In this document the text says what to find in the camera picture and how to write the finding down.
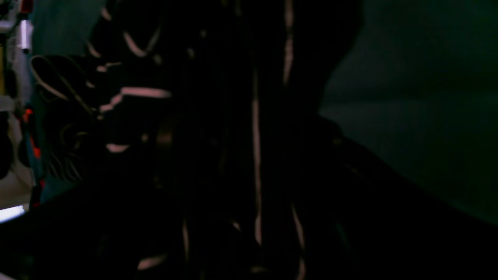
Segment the teal tablecloth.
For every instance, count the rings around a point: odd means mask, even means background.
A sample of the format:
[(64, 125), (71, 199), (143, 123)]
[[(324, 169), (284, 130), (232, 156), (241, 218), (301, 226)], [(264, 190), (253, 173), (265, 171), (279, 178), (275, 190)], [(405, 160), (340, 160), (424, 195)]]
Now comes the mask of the teal tablecloth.
[[(497, 191), (484, 206), (477, 202), (482, 189), (497, 188), (497, 56), (485, 70), (470, 56), (449, 61), (457, 50), (444, 50), (451, 31), (434, 13), (445, 1), (379, 0), (378, 28), (360, 1), (363, 24), (318, 107), (344, 138), (332, 193), (345, 231), (496, 238)], [(58, 97), (49, 101), (52, 94), (36, 89), (47, 106), (45, 134), (48, 113), (83, 124), (68, 116), (78, 106), (65, 98), (59, 106)], [(47, 155), (49, 142), (43, 156), (51, 172)], [(78, 186), (86, 160), (65, 153), (55, 159), (62, 165), (51, 173)]]

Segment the navy white striped t-shirt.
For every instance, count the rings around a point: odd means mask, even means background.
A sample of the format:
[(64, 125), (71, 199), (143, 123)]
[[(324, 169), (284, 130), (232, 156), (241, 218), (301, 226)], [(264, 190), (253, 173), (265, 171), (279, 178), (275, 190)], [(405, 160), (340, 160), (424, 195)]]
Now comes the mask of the navy white striped t-shirt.
[(36, 213), (36, 280), (359, 280), (318, 115), (360, 0), (109, 0), (80, 56), (34, 56), (80, 184)]

